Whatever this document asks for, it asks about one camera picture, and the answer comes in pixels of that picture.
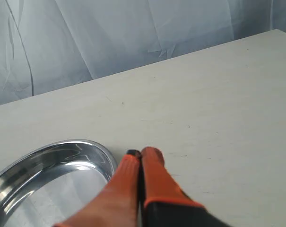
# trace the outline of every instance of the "orange rubber grip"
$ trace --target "orange rubber grip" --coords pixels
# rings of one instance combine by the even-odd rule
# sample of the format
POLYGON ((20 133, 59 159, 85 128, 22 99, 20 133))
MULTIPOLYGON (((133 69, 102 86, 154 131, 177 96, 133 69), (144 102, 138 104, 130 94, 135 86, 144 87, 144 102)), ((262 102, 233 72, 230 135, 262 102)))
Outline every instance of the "orange rubber grip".
POLYGON ((146 200, 144 208, 152 202, 204 208, 184 194, 179 185, 164 167, 164 157, 160 150, 146 147, 141 152, 145 181, 146 200))
POLYGON ((139 157, 124 155, 109 183, 82 210, 54 227, 136 227, 139 157))

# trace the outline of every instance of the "curtain fold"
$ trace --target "curtain fold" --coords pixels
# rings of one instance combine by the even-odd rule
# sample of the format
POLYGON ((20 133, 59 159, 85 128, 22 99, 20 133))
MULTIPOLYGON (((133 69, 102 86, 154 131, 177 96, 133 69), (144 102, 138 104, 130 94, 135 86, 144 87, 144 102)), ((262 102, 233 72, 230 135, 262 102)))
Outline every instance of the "curtain fold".
POLYGON ((286 0, 0 0, 0 104, 286 30, 286 0))

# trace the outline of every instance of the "white curtain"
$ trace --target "white curtain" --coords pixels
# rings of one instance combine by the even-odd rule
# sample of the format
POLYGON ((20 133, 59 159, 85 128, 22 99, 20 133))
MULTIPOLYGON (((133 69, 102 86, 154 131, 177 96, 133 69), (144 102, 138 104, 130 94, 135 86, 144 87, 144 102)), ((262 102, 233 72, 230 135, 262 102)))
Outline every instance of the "white curtain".
POLYGON ((0 104, 286 30, 286 0, 0 0, 0 104))

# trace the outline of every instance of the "shiny metal dish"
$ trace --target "shiny metal dish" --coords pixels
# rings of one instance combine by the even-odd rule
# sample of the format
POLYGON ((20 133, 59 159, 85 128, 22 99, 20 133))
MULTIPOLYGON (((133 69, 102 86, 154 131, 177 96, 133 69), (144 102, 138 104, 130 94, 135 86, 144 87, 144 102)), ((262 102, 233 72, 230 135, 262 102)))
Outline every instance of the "shiny metal dish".
POLYGON ((89 140, 42 147, 0 173, 0 227, 50 227, 94 198, 117 167, 89 140))

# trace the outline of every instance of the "white tabletop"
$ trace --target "white tabletop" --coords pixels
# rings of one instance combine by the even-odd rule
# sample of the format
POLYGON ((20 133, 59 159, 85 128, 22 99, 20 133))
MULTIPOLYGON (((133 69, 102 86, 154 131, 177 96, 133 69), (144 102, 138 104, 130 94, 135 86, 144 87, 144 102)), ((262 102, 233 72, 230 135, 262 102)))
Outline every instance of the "white tabletop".
POLYGON ((181 187, 236 227, 286 227, 286 34, 271 31, 0 106, 0 170, 90 139, 162 150, 181 187))

